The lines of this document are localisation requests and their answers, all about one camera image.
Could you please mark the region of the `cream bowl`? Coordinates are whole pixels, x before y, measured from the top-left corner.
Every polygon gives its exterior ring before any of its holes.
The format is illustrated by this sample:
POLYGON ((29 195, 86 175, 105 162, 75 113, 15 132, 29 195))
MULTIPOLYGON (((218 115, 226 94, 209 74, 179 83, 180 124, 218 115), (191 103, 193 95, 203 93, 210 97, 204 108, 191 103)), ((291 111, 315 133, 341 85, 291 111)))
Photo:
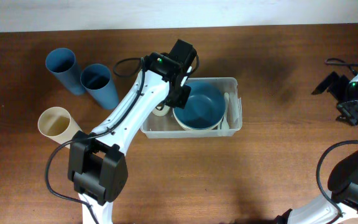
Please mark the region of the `cream bowl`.
POLYGON ((224 117, 220 110, 174 110, 174 118, 185 130, 211 130, 218 126, 224 117))
POLYGON ((216 124, 214 124, 214 125, 212 125, 212 126, 210 126, 210 127, 208 127, 208 128, 192 128, 192 127, 189 127, 189 126, 187 126, 187 125, 185 125, 185 124, 183 124, 181 121, 177 121, 177 123, 184 129, 184 130, 187 130, 187 131, 206 131, 206 130, 212 130, 212 129, 215 129, 215 128, 217 128, 217 126, 218 126, 218 124, 220 123, 220 122, 218 122, 218 123, 216 123, 216 124))

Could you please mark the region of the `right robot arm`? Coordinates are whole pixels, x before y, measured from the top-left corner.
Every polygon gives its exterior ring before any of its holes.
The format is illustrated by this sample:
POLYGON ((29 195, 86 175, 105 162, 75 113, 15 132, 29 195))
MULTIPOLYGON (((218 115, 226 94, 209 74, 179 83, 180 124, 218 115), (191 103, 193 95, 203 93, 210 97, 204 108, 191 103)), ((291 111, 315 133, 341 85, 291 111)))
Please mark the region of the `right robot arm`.
MULTIPOLYGON (((328 75, 313 91, 318 95, 329 92, 337 100, 336 108, 340 112, 337 121, 351 126, 358 125, 358 63, 347 63, 339 58, 328 58, 326 65, 347 67, 353 79, 339 76, 336 72, 328 75)), ((331 171, 328 186, 321 183, 321 166, 326 156, 341 146, 358 144, 358 140, 348 140, 328 147, 319 158, 316 166, 316 183, 320 195, 309 204, 289 209, 277 216, 274 223, 341 223, 358 218, 358 150, 341 160, 331 171)))

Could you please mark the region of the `cream bowl front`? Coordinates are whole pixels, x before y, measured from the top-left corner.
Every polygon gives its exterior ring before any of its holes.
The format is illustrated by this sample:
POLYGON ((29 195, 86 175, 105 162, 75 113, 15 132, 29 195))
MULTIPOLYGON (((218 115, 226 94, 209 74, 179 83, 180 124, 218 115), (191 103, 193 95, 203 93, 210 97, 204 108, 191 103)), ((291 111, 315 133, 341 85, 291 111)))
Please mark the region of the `cream bowl front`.
POLYGON ((174 118, 185 130, 211 130, 218 126, 224 117, 220 110, 174 110, 174 118))

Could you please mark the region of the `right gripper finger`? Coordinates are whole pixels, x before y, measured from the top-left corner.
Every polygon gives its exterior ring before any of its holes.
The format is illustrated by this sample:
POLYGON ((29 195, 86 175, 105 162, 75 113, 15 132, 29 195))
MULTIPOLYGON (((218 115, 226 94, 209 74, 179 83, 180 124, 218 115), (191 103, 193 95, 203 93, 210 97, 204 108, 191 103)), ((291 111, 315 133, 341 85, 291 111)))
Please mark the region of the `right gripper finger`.
POLYGON ((312 95, 322 94, 333 83, 339 80, 339 75, 336 72, 331 72, 313 91, 312 95))
POLYGON ((345 122, 351 126, 358 125, 358 100, 338 103, 336 108, 341 113, 336 121, 345 122))

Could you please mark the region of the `blue cup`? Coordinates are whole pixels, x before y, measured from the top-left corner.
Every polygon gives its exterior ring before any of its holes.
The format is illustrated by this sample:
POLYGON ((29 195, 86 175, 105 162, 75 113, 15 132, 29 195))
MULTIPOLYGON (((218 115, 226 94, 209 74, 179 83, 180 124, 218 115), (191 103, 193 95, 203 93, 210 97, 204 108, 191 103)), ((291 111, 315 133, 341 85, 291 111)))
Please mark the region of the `blue cup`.
POLYGON ((74 52, 68 48, 52 50, 45 59, 47 70, 72 94, 86 92, 80 82, 81 68, 74 52))
POLYGON ((100 63, 88 65, 81 73, 80 81, 100 107, 113 110, 119 104, 110 69, 100 63))

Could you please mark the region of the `cream cup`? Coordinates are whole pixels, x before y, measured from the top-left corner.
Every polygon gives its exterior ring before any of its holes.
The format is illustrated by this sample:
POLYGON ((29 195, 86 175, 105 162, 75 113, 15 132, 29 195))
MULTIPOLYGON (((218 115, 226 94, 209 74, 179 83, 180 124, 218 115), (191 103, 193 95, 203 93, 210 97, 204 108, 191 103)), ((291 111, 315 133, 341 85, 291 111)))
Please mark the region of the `cream cup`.
POLYGON ((42 135, 59 144, 71 140, 82 130, 70 113, 58 106, 45 110, 39 117, 37 127, 42 135))
POLYGON ((165 116, 170 111, 170 107, 167 105, 158 105, 153 110, 152 113, 156 116, 165 116))

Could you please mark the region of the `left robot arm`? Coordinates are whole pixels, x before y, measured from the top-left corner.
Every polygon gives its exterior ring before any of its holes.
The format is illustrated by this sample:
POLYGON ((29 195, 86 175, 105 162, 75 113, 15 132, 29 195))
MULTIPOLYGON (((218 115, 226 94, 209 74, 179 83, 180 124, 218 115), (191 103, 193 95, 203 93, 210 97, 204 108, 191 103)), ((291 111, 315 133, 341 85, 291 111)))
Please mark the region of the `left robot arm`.
POLYGON ((74 135, 68 179, 83 204, 83 223, 112 222, 113 201, 128 179, 129 145, 158 104, 184 108, 191 90, 185 82, 198 61, 197 51, 184 40, 177 40, 169 53, 141 58, 141 71, 117 108, 90 134, 74 135))

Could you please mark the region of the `white plastic spoon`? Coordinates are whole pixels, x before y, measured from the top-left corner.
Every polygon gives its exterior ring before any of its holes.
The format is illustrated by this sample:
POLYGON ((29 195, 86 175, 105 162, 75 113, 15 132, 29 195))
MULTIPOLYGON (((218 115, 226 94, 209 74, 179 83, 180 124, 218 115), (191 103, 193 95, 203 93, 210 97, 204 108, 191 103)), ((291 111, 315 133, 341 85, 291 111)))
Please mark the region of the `white plastic spoon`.
POLYGON ((229 106, 229 93, 228 92, 224 93, 224 99, 225 99, 226 108, 225 108, 223 120, 221 123, 221 129, 229 129, 229 124, 227 121, 227 112, 228 112, 228 106, 229 106))

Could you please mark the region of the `white plastic fork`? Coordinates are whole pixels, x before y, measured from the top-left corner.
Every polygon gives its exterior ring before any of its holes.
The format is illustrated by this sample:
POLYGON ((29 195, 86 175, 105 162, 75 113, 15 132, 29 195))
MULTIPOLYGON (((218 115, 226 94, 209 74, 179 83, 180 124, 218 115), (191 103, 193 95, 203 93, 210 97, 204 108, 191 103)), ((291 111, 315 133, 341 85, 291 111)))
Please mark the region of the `white plastic fork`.
POLYGON ((223 119, 220 121, 220 123, 217 126, 218 136, 222 136, 222 124, 223 124, 223 119))

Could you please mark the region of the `blue bowl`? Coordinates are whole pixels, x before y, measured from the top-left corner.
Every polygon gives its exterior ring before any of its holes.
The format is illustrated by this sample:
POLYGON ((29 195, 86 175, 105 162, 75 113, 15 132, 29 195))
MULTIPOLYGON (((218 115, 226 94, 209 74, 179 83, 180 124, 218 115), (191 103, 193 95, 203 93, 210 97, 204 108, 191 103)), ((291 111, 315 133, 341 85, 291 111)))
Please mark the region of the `blue bowl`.
POLYGON ((187 128, 205 130, 214 128, 223 118, 226 102, 222 92, 207 82, 191 82, 185 108, 174 108, 174 117, 187 128))

